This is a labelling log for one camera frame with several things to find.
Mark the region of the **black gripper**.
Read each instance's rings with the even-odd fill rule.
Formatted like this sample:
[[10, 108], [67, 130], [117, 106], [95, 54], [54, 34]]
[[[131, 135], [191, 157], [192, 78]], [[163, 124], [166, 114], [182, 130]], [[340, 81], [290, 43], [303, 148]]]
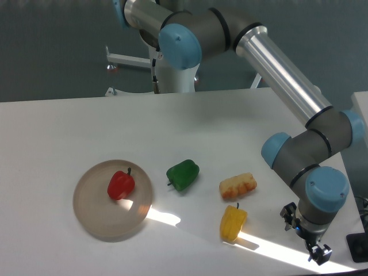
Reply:
[[294, 229], [296, 234], [305, 240], [305, 246], [309, 252], [309, 262], [313, 260], [317, 265], [325, 264], [332, 255], [332, 249], [326, 244], [322, 247], [318, 245], [323, 236], [323, 226], [308, 221], [296, 210], [297, 206], [294, 202], [281, 209], [280, 216], [284, 219], [285, 231]]

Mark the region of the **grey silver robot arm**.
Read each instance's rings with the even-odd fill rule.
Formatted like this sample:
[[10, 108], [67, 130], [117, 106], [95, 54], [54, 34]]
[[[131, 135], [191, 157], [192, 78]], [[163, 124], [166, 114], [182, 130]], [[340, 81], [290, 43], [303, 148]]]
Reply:
[[361, 117], [335, 110], [273, 43], [267, 28], [243, 11], [211, 7], [194, 15], [180, 1], [114, 1], [113, 7], [120, 25], [137, 29], [151, 49], [155, 93], [193, 92], [199, 64], [233, 50], [299, 119], [305, 132], [274, 134], [261, 154], [299, 199], [281, 210], [286, 228], [304, 240], [311, 260], [327, 262], [332, 250], [319, 241], [344, 205], [349, 183], [340, 171], [321, 163], [363, 139]]

